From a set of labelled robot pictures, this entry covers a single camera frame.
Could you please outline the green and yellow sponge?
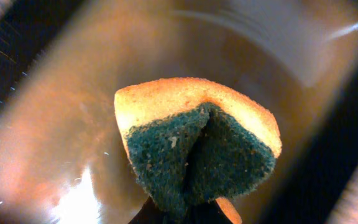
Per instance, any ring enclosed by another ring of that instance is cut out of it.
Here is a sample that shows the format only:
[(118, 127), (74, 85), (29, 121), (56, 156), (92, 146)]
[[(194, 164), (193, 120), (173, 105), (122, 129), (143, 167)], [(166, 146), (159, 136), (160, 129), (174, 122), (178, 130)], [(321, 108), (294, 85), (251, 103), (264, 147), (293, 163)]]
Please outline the green and yellow sponge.
[(240, 223), (230, 199), (273, 172), (282, 151), (274, 115), (200, 78), (167, 78), (114, 95), (124, 149), (148, 200), (134, 223)]

